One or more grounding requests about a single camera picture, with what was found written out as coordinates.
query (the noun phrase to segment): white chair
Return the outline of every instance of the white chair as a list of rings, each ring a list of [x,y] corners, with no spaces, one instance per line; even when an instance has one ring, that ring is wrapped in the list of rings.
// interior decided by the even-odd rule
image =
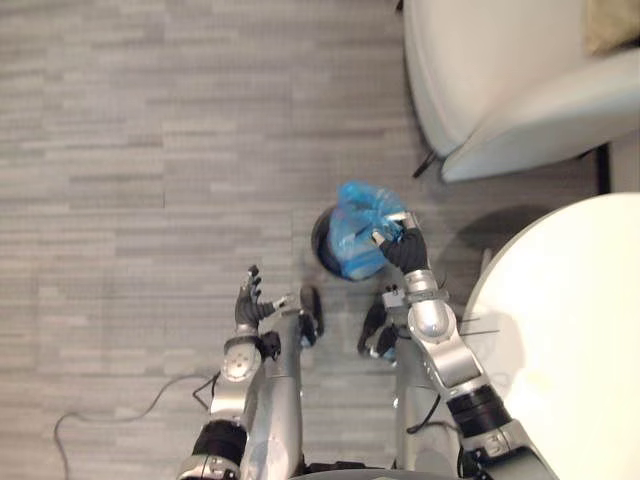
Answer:
[[[588,54],[585,8],[586,0],[404,2],[414,105],[446,158],[445,181],[541,166],[621,137],[617,150],[640,165],[640,49]]]

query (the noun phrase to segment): robotic hand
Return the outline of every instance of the robotic hand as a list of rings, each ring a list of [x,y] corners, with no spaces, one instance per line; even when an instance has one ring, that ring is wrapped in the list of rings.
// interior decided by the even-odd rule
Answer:
[[[557,480],[458,334],[446,292],[439,290],[431,272],[415,216],[405,212],[392,217],[405,229],[399,241],[387,240],[376,231],[372,238],[404,274],[407,292],[383,296],[385,308],[397,307],[398,297],[409,307],[411,337],[425,354],[427,373],[459,429],[463,449],[479,466],[478,478],[502,480],[517,475],[523,480]],[[388,299],[396,304],[388,304]]]

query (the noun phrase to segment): floor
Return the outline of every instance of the floor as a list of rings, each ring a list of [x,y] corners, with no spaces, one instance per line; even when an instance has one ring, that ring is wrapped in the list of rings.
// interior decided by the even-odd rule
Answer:
[[[418,212],[462,308],[481,252],[595,193],[590,159],[444,185],[388,0],[0,2],[0,476],[62,479],[67,410],[141,411],[210,375],[244,270],[303,280],[327,333],[303,357],[311,461],[389,465],[393,370],[357,356],[378,279],[323,272],[309,232],[358,178]],[[170,388],[146,419],[62,427],[73,479],[173,478],[206,414]]]

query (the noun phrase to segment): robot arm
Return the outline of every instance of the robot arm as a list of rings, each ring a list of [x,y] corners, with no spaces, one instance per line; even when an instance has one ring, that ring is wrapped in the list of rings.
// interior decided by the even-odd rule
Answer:
[[[258,391],[265,378],[264,360],[280,354],[276,332],[258,335],[260,320],[285,306],[289,297],[258,303],[258,269],[249,269],[236,301],[236,331],[224,346],[224,361],[214,380],[211,421],[207,423],[183,462],[178,480],[240,478],[247,432],[253,424]]]
[[[390,242],[377,232],[373,239],[387,259],[404,273],[408,328],[425,353],[427,373],[459,428],[462,447],[471,453],[485,475],[495,480],[514,478],[514,472],[523,480],[557,480],[462,341],[455,314],[446,303],[446,293],[438,289],[429,268],[415,217],[402,213],[393,219],[406,228],[400,242]]]

